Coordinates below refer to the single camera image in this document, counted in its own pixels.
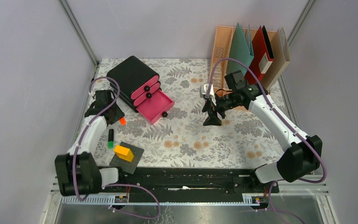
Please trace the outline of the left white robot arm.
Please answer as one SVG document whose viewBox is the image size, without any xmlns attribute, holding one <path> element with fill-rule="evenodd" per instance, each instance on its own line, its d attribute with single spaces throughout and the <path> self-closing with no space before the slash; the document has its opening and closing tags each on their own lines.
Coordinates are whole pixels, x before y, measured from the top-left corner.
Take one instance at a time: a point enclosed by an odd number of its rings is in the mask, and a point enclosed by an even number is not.
<svg viewBox="0 0 358 224">
<path fill-rule="evenodd" d="M 85 126 L 72 147 L 55 158 L 58 187 L 63 196 L 98 194 L 108 185 L 113 191 L 122 191 L 126 180 L 118 168 L 97 166 L 93 153 L 108 125 L 124 117 L 117 106 L 113 91 L 95 92 L 95 100 L 84 115 Z"/>
</svg>

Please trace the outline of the beige folder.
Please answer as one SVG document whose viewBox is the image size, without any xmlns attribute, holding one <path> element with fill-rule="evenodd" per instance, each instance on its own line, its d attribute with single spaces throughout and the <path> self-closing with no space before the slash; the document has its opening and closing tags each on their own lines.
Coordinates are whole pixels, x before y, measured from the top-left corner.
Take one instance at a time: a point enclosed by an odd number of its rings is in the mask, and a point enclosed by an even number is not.
<svg viewBox="0 0 358 224">
<path fill-rule="evenodd" d="M 283 27 L 279 28 L 270 38 L 274 60 L 261 80 L 262 85 L 270 91 L 283 71 L 290 63 L 289 44 Z"/>
</svg>

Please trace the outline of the orange highlighter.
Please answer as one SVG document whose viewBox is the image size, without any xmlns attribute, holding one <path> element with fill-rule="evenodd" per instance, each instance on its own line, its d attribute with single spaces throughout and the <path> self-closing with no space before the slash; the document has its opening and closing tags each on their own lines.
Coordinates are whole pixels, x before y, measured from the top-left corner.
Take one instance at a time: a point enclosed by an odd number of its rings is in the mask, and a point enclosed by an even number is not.
<svg viewBox="0 0 358 224">
<path fill-rule="evenodd" d="M 125 118 L 124 118 L 124 117 L 120 118 L 120 119 L 119 119 L 119 123 L 120 123 L 122 126 L 124 126 L 124 125 L 126 124 Z"/>
</svg>

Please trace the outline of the red folder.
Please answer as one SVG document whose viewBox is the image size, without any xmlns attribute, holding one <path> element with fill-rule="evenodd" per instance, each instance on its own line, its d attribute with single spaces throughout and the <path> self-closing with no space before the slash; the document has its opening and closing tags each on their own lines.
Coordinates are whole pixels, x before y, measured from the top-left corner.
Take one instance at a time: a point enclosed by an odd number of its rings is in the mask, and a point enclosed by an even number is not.
<svg viewBox="0 0 358 224">
<path fill-rule="evenodd" d="M 265 26 L 260 26 L 252 39 L 254 58 L 249 68 L 255 77 L 261 82 L 265 73 L 274 61 L 274 54 L 271 47 L 268 32 Z"/>
</svg>

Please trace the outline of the green highlighter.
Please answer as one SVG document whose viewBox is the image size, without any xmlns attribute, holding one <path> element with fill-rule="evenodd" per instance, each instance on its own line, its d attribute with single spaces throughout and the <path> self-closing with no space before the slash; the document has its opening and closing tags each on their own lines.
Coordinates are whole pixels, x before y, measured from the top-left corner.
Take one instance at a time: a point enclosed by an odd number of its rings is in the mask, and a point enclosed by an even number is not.
<svg viewBox="0 0 358 224">
<path fill-rule="evenodd" d="M 108 149 L 112 149 L 114 147 L 114 129 L 109 129 L 107 147 Z"/>
</svg>

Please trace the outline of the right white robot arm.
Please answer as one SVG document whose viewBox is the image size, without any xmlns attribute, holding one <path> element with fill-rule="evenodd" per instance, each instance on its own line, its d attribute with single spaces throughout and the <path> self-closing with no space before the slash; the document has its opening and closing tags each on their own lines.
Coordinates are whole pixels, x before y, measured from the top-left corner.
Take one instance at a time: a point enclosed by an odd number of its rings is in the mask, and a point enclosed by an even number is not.
<svg viewBox="0 0 358 224">
<path fill-rule="evenodd" d="M 309 136 L 295 127 L 275 106 L 272 98 L 266 95 L 266 90 L 258 84 L 250 85 L 241 71 L 226 75 L 225 80 L 230 91 L 222 97 L 214 93 L 212 85 L 200 86 L 200 96 L 206 101 L 202 112 L 208 114 L 203 125 L 220 126 L 226 111 L 243 106 L 262 121 L 284 152 L 277 162 L 253 171 L 248 183 L 251 190 L 261 192 L 272 181 L 301 180 L 304 175 L 320 167 L 322 141 L 317 135 Z"/>
</svg>

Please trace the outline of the black pink drawer box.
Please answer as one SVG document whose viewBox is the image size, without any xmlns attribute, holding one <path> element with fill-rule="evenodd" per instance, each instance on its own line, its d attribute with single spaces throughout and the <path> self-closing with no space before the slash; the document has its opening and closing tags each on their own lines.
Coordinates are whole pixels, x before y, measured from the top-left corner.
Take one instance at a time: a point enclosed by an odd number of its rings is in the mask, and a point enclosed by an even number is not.
<svg viewBox="0 0 358 224">
<path fill-rule="evenodd" d="M 160 75 L 135 56 L 107 72 L 120 88 L 119 97 L 150 124 L 168 116 L 175 102 L 161 89 Z"/>
</svg>

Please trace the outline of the teal folder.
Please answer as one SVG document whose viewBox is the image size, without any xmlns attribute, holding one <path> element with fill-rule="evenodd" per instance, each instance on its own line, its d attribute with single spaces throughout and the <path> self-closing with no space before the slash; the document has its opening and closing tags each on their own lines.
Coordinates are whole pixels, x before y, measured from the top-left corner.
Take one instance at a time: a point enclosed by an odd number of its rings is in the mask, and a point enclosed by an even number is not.
<svg viewBox="0 0 358 224">
<path fill-rule="evenodd" d="M 244 31 L 242 26 L 237 23 L 229 52 L 229 58 L 241 62 L 246 67 L 250 65 L 254 59 L 254 50 L 252 45 L 251 33 L 249 30 Z M 226 74 L 234 73 L 240 70 L 243 75 L 246 75 L 248 70 L 242 65 L 228 60 Z"/>
</svg>

